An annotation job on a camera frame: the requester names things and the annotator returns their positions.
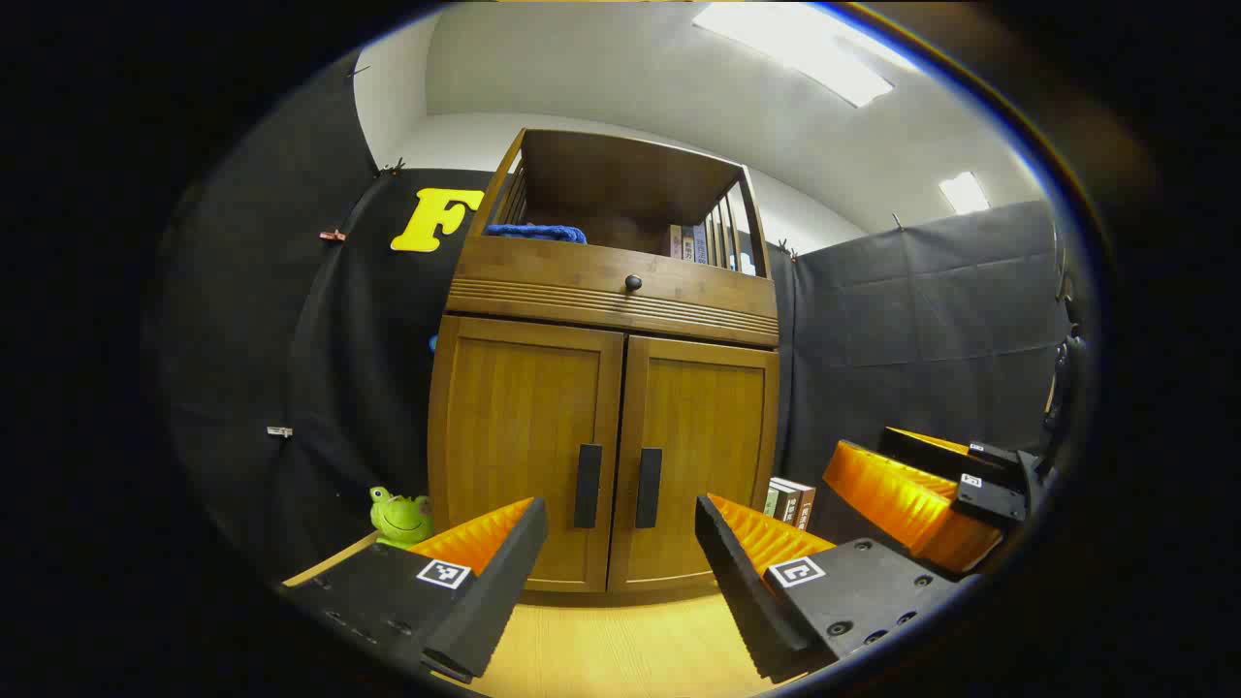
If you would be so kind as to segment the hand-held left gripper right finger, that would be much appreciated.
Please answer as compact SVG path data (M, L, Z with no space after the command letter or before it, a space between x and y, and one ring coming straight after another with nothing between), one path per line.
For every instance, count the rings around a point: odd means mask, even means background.
M872 538L833 544L722 496L697 496L695 537L750 659L772 682L892 645L975 585Z

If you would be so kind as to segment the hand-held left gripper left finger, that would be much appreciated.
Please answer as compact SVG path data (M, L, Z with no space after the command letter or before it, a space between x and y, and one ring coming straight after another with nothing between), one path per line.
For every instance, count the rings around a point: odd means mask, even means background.
M280 595L392 667L479 679L547 535L541 496L426 542L371 537L285 580Z

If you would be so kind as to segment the wooden shoe cabinet door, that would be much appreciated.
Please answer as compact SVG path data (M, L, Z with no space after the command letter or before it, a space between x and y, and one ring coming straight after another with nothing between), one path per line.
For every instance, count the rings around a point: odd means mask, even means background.
M695 537L697 496L766 499L779 420L781 358L771 349L633 335L609 543L609 592L707 587ZM663 450L656 527L635 529L642 448Z
M454 527L541 496L547 538L527 590L606 590L624 351L625 337L616 332L442 319L429 389L437 522ZM582 443L603 447L593 529L572 524Z

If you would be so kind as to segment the wooden double-door shoe cabinet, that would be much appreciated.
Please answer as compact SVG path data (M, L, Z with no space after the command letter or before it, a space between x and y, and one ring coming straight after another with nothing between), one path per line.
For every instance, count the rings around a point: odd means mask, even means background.
M643 139L524 128L493 173L462 246L470 236L493 236L593 243L669 257L668 227L694 227L699 224L709 227L709 266L773 282L764 231L745 165ZM556 324L581 330L616 332L625 339L633 335L664 337L779 353L778 344L774 348L748 347L691 337L458 314L447 309L442 319L446 315ZM603 592L585 592L585 596L642 599L665 592L699 595L709 592L715 584L714 578L707 587L649 592L609 592L606 587Z

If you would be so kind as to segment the wooden cabinet drawer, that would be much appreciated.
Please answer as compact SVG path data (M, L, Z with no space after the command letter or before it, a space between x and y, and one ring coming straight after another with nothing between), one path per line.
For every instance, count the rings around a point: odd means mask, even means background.
M627 274L644 284L625 293ZM446 304L449 313L774 348L773 282L629 250L470 236Z

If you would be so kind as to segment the green frog plush toy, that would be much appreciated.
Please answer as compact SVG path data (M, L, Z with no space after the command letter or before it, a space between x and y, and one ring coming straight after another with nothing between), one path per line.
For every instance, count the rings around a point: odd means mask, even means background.
M372 486L369 501L369 520L377 532L379 544L410 549L436 534L429 496L400 496L383 486Z

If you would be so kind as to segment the small ceiling light panel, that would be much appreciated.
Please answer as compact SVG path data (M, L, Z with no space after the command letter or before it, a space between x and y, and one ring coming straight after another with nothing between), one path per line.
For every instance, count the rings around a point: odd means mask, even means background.
M980 188L974 171L961 171L952 178L944 178L937 186L944 202L948 202L956 215L970 215L970 212L980 212L990 207L989 199Z

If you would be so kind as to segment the black backdrop cloth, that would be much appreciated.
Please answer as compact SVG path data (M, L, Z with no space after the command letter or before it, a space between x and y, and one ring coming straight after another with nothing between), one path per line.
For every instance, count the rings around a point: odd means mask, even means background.
M489 178L377 171L360 61L351 51L308 79L186 191L143 330L175 462L271 584L364 535L369 486L426 491L429 342L462 237L397 255L383 233L418 186ZM319 238L333 229L347 240ZM872 446L887 424L1036 448L1067 332L1042 204L769 255L776 474L818 482L839 438Z

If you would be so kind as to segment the large ceiling light panel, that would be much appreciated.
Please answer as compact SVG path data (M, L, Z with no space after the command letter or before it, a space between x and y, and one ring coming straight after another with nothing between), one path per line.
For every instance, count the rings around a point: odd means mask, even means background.
M839 24L807 2L710 2L692 19L697 29L762 53L862 108L894 84L843 48Z

